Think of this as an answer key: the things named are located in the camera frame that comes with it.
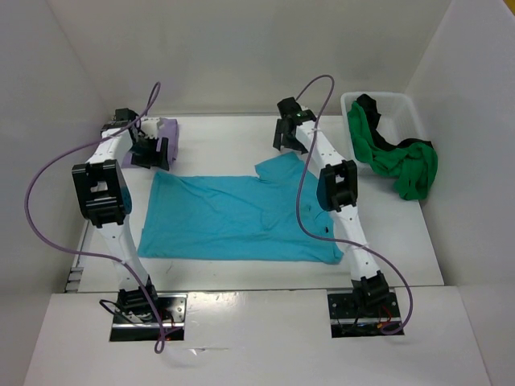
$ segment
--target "green cloth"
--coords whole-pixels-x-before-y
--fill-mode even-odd
[[[417,142],[405,149],[378,149],[361,106],[353,102],[347,118],[356,159],[368,163],[379,175],[398,177],[393,188],[402,199],[425,199],[438,170],[435,150]]]

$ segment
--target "white wall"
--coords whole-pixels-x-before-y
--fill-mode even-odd
[[[406,314],[406,291],[397,296]],[[154,342],[109,342],[98,301],[116,294],[58,294],[25,386],[487,386],[458,290],[413,296],[406,336],[331,339],[322,289],[190,293],[184,341],[155,355]]]
[[[403,91],[450,0],[48,2],[111,109],[161,80],[155,112],[261,113],[324,72],[335,95]]]
[[[31,234],[25,189],[54,154],[97,137],[108,115],[43,0],[0,2],[0,52],[0,383],[15,386],[25,377],[50,293],[63,290],[71,264]],[[81,159],[65,159],[43,175],[32,202],[44,233],[72,247],[82,222],[70,170]]]
[[[515,17],[505,4],[453,1],[407,92],[439,155],[423,212],[444,280],[466,285],[492,383],[513,384]]]

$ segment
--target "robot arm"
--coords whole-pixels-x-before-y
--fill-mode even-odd
[[[281,118],[275,130],[274,147],[281,146],[306,153],[311,148],[315,133],[315,114],[303,109],[292,98],[278,103]],[[357,210],[357,169],[354,161],[346,161],[331,145],[325,135],[318,131],[311,159],[319,170],[317,198],[322,209],[329,211],[334,222],[334,233],[338,237],[362,245],[367,240]],[[348,244],[336,243],[344,252]],[[345,256],[351,270],[351,280],[357,301],[367,308],[381,303],[389,289],[381,269],[374,257],[362,248],[354,248]]]
[[[114,120],[101,131],[102,137],[109,139],[101,142],[86,163],[72,168],[72,177],[82,216],[98,229],[109,253],[129,265],[142,282],[146,283],[146,290],[155,300],[157,294],[138,257],[130,233],[132,201],[120,164],[130,151],[133,154],[133,164],[143,167],[159,166],[168,170],[168,138],[162,139],[160,151],[157,151],[159,129],[155,123],[148,121],[111,137],[136,117],[136,113],[131,110],[117,110]],[[122,265],[114,263],[114,268],[120,289],[117,302],[125,310],[132,310],[135,314],[143,312],[148,304],[138,283]]]

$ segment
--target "black joint motor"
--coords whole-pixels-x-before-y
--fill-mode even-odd
[[[131,109],[116,109],[114,119],[102,127],[101,132],[107,129],[117,129],[128,125],[138,117],[136,112]],[[161,138],[160,144],[157,138],[148,138],[141,131],[141,122],[129,128],[130,139],[132,139],[132,147],[130,153],[132,158],[130,163],[135,166],[150,169],[156,166],[163,170],[170,170],[168,162],[168,138]]]
[[[374,277],[362,277],[360,281],[352,281],[352,286],[354,300],[357,307],[362,310],[380,306],[389,296],[388,283],[381,271],[377,271]]]
[[[97,228],[103,224],[123,224],[132,211],[132,200],[118,162],[81,163],[72,168],[73,183],[82,216]],[[93,190],[100,183],[105,188]]]
[[[277,120],[274,135],[274,148],[287,149],[307,153],[306,147],[295,137],[297,126],[307,121],[316,121],[315,114],[311,110],[303,110],[292,96],[277,103],[281,117]]]
[[[356,206],[357,167],[354,161],[340,165],[327,165],[320,171],[316,188],[319,205],[325,211],[341,211],[347,205]]]
[[[145,289],[155,304],[158,300],[158,295],[155,291],[155,287],[150,281],[150,278],[145,285]],[[133,291],[125,291],[124,289],[120,289],[120,292],[118,292],[117,303],[123,308],[125,312],[133,312],[135,315],[148,314],[152,312],[150,304],[140,287]]]

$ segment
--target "cable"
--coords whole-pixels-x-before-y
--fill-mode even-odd
[[[123,320],[125,320],[126,322],[130,323],[130,324],[134,324],[134,322],[132,320],[130,320],[129,318],[127,318],[122,312],[116,310],[116,308],[118,308],[119,310],[122,310],[122,307],[116,303],[116,302],[111,302],[110,300],[107,300],[107,299],[100,299],[98,301],[98,304],[100,304],[102,306],[102,308],[104,310],[106,310],[107,312],[109,312],[111,315],[113,316],[118,316],[119,318],[122,318]],[[112,304],[113,306],[115,306],[116,308],[114,310],[111,310],[107,304]]]
[[[297,190],[297,200],[296,200],[296,204],[295,204],[295,214],[297,215],[297,223],[299,223],[299,227],[309,237],[312,237],[312,238],[317,239],[317,240],[322,240],[322,241],[331,241],[331,242],[334,242],[334,243],[350,244],[350,245],[354,245],[355,247],[362,248],[365,251],[367,251],[368,253],[372,253],[374,256],[376,256],[376,257],[380,258],[381,260],[383,260],[387,265],[389,265],[389,267],[391,269],[393,269],[393,271],[400,277],[400,279],[402,281],[402,284],[404,284],[404,286],[406,287],[406,291],[408,293],[408,298],[410,299],[410,308],[408,309],[408,314],[406,315],[406,318],[404,319],[404,322],[400,323],[399,327],[396,328],[395,330],[392,330],[392,331],[386,331],[384,327],[381,328],[381,333],[382,334],[384,334],[384,335],[395,335],[399,331],[401,331],[406,326],[406,324],[408,324],[408,322],[411,319],[411,315],[413,314],[413,294],[411,293],[410,285],[408,284],[408,282],[406,281],[404,276],[402,276],[401,271],[399,271],[397,269],[397,267],[395,265],[393,265],[393,263],[390,260],[388,260],[386,257],[382,256],[380,253],[374,251],[373,249],[370,249],[369,247],[367,247],[365,245],[357,243],[356,241],[345,240],[345,239],[336,239],[336,238],[332,238],[332,237],[323,237],[323,236],[318,236],[318,235],[316,235],[314,233],[309,232],[304,227],[303,222],[302,222],[302,220],[300,218],[300,197],[301,197],[301,194],[302,194],[302,191],[303,191],[304,179],[306,178],[307,168],[309,166],[309,162],[311,161],[311,157],[313,155],[313,149],[315,148],[316,134],[318,132],[320,117],[322,117],[323,111],[325,110],[326,106],[328,105],[329,100],[331,99],[332,92],[333,92],[333,90],[335,88],[335,80],[330,75],[320,75],[320,76],[317,76],[315,79],[310,81],[306,85],[306,87],[303,88],[303,90],[300,92],[300,94],[295,98],[296,100],[298,100],[304,94],[304,92],[314,82],[316,82],[319,79],[323,79],[323,78],[328,78],[331,81],[331,89],[329,90],[329,94],[326,97],[325,102],[323,103],[322,108],[320,109],[319,114],[316,117],[315,131],[313,132],[313,141],[311,142],[311,147],[309,149],[309,152],[307,153],[306,164],[304,165],[303,173],[302,173],[302,176],[300,177],[299,189]]]
[[[168,336],[172,335],[174,332],[184,330],[184,327],[172,327],[164,336],[166,341],[170,341],[171,339]]]
[[[32,178],[32,180],[29,182],[29,186],[27,188],[27,192],[25,193],[25,199],[23,200],[23,207],[25,209],[25,217],[27,218],[27,222],[29,223],[29,226],[31,227],[31,230],[34,232],[34,234],[42,242],[44,242],[45,244],[51,246],[54,249],[57,249],[58,251],[61,251],[61,252],[64,252],[64,253],[71,253],[72,255],[80,254],[81,256],[101,257],[101,258],[104,258],[104,259],[115,261],[115,262],[123,265],[129,271],[129,273],[132,275],[134,280],[138,283],[139,287],[141,288],[141,290],[143,292],[143,295],[145,296],[145,299],[148,301],[149,306],[152,309],[152,313],[154,314],[155,319],[157,320],[157,322],[159,324],[159,337],[158,337],[158,340],[156,341],[155,346],[154,346],[154,352],[156,354],[161,354],[164,351],[167,332],[164,329],[163,320],[159,317],[159,312],[158,312],[157,308],[155,307],[154,302],[152,301],[152,297],[149,295],[148,291],[145,288],[145,285],[143,284],[142,280],[138,277],[136,272],[129,265],[127,265],[124,261],[122,261],[118,257],[106,255],[104,253],[92,253],[92,252],[76,251],[75,249],[63,247],[63,246],[58,245],[58,244],[54,243],[53,241],[49,240],[35,226],[34,220],[32,219],[32,216],[31,216],[31,211],[29,209],[29,207],[30,207],[29,204],[30,204],[32,189],[34,188],[34,185],[38,181],[39,177],[44,173],[44,171],[46,169],[48,169],[54,163],[56,163],[57,161],[59,161],[60,159],[62,159],[64,157],[66,157],[67,155],[70,155],[72,153],[75,153],[76,151],[85,149],[87,147],[98,145],[99,143],[108,141],[109,139],[111,139],[113,137],[116,137],[118,134],[123,133],[124,131],[128,130],[132,125],[138,124],[138,122],[140,122],[142,120],[142,117],[145,117],[148,114],[150,108],[155,103],[155,100],[157,99],[157,97],[159,95],[160,89],[161,89],[161,82],[156,82],[154,84],[154,87],[152,88],[152,91],[150,92],[149,100],[148,100],[148,103],[147,103],[145,109],[139,114],[139,116],[136,119],[134,119],[132,122],[128,123],[127,125],[125,125],[121,129],[119,129],[113,135],[111,135],[109,137],[102,138],[100,140],[88,142],[85,145],[74,147],[73,149],[65,151],[64,153],[54,157],[49,162],[47,162],[45,165],[43,165],[37,171],[37,173]]]
[[[343,328],[342,328],[342,331],[341,331],[342,335],[345,335],[348,332],[351,332],[352,330],[354,330],[357,327],[357,321],[360,320],[360,313],[361,313],[361,309],[358,308],[356,311],[356,318],[354,319],[354,323],[347,330],[343,330]]]
[[[340,328],[341,333],[344,333],[344,327],[340,323],[340,318],[336,318],[336,321],[338,322],[338,327]]]
[[[381,318],[382,318],[381,310],[385,310],[385,312],[386,312],[386,314],[388,316],[388,319],[386,319],[386,322],[382,322],[381,321]],[[377,328],[381,328],[383,326],[388,326],[389,323],[392,321],[392,313],[389,312],[389,309],[386,308],[386,306],[384,304],[377,309],[377,314],[379,316],[379,319],[377,320]]]

